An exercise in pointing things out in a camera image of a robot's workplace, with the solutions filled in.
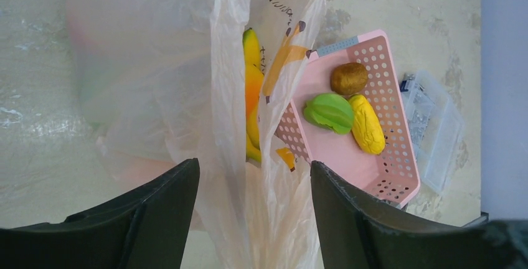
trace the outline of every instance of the blue wall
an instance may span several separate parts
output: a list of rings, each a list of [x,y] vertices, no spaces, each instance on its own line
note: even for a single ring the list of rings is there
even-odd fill
[[[482,210],[528,219],[528,0],[482,0]]]

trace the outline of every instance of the plastic bag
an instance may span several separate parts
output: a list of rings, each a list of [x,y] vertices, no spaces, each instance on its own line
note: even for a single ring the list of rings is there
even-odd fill
[[[136,187],[198,157],[193,227],[225,268],[313,268],[309,165],[290,172],[273,134],[326,0],[67,0],[80,103],[101,161]],[[245,162],[242,33],[262,46],[261,168]]]

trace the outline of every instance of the black object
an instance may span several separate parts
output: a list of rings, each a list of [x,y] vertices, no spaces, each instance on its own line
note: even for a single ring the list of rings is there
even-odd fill
[[[187,160],[60,224],[0,230],[2,268],[180,268],[198,190]]]
[[[528,222],[462,229],[398,210],[311,164],[312,198],[325,268],[528,268]]]

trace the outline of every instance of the stained surface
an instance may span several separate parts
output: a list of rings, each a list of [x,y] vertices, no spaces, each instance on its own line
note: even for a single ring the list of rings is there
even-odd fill
[[[0,225],[60,222],[121,193],[99,165],[80,116],[65,0],[0,0]],[[463,225],[480,208],[480,0],[328,0],[316,45],[383,28],[395,68],[429,70],[466,120],[453,182],[426,187],[408,211]],[[217,268],[209,239],[191,233],[183,268]]]

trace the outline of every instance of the clear plastic box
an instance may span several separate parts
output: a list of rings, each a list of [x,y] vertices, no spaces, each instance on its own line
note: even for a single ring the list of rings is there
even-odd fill
[[[441,194],[451,179],[464,119],[449,93],[427,71],[406,74],[400,91],[420,178]]]

